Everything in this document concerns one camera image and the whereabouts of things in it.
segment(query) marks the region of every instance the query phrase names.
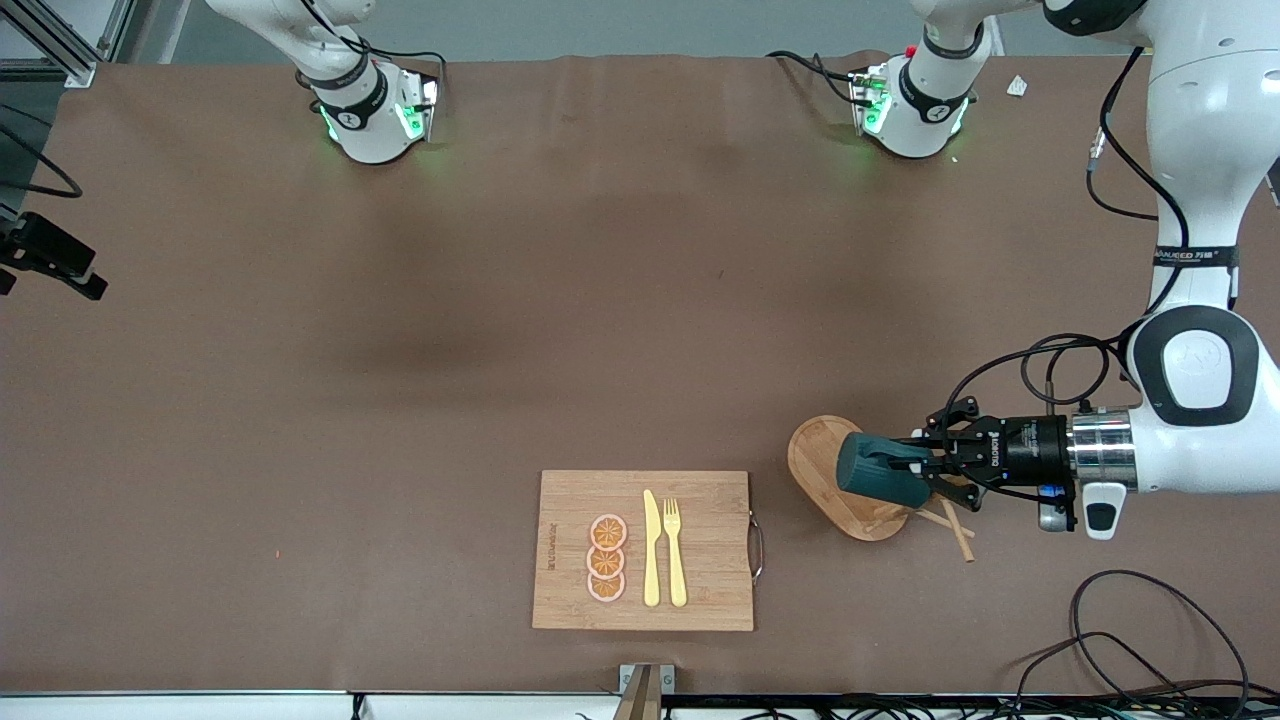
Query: orange slice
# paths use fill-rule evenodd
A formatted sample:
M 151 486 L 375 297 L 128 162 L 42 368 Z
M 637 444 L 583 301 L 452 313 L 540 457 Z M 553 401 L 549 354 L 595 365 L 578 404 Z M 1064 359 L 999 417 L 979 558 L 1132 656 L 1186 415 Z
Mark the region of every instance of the orange slice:
M 594 578 L 608 580 L 617 578 L 622 573 L 626 557 L 621 550 L 600 550 L 591 547 L 586 551 L 586 571 Z
M 591 593 L 591 597 L 599 600 L 600 602 L 613 602 L 614 600 L 622 597 L 622 591 L 625 589 L 627 589 L 626 575 L 620 574 L 617 578 L 609 578 L 607 580 L 594 575 L 586 577 L 586 592 Z
M 627 542 L 627 524 L 617 515 L 600 515 L 591 523 L 591 544 L 600 550 L 617 550 Z

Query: brown paper mat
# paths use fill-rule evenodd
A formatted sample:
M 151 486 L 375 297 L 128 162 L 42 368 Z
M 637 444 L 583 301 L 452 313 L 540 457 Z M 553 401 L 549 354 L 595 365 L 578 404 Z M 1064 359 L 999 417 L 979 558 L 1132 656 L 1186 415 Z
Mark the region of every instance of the brown paper mat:
M 49 145 L 86 197 L 32 206 L 111 288 L 0 302 L 0 687 L 594 691 L 663 660 L 689 692 L 1010 691 L 1108 566 L 1189 592 L 1274 684 L 1280 498 L 1135 498 L 1111 543 L 992 498 L 964 566 L 932 532 L 844 537 L 787 474 L 806 418 L 900 433 L 979 363 L 1140 310 L 1152 228 L 1082 178 L 1120 64 L 993 59 L 925 161 L 772 60 L 460 64 L 448 145 L 384 168 L 289 67 L 102 68 Z M 1111 154 L 1098 184 L 1152 205 Z M 1240 309 L 1272 346 L 1277 229 L 1260 196 Z M 1039 411 L 1015 373 L 972 389 Z M 529 628 L 538 474 L 602 466 L 750 471 L 756 632 Z M 1091 624 L 1230 675 L 1165 598 L 1100 591 Z M 1064 657 L 1034 689 L 1102 688 Z

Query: plastic knife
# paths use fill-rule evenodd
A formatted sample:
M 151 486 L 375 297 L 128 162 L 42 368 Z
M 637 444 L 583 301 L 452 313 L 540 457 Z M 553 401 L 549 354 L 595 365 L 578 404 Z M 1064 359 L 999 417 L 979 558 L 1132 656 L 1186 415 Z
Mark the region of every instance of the plastic knife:
M 644 603 L 658 607 L 662 601 L 658 591 L 658 538 L 662 537 L 662 516 L 658 515 L 658 501 L 653 492 L 644 491 Z

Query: cutting board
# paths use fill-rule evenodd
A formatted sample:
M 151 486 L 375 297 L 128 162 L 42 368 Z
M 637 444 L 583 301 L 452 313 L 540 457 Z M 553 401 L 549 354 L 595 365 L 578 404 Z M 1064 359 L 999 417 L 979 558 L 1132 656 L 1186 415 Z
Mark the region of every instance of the cutting board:
M 538 512 L 534 628 L 580 630 L 753 630 L 746 473 L 545 470 Z M 667 537 L 658 541 L 662 602 L 644 603 L 644 491 L 680 501 L 680 552 L 689 603 L 671 603 Z M 591 521 L 627 524 L 626 589 L 613 602 L 588 593 Z
M 906 524 L 900 505 L 851 495 L 836 484 L 836 460 L 849 433 L 858 425 L 835 415 L 820 415 L 796 428 L 787 445 L 787 465 L 800 489 L 828 520 L 851 538 L 882 541 L 893 537 Z

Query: plastic fork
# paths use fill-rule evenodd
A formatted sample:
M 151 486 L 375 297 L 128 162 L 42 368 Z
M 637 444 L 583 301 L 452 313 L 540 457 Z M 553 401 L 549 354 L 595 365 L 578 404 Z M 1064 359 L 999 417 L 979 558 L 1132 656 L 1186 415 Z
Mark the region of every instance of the plastic fork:
M 689 602 L 685 588 L 685 564 L 680 560 L 680 503 L 669 497 L 662 501 L 662 528 L 667 532 L 671 557 L 671 603 L 684 607 Z

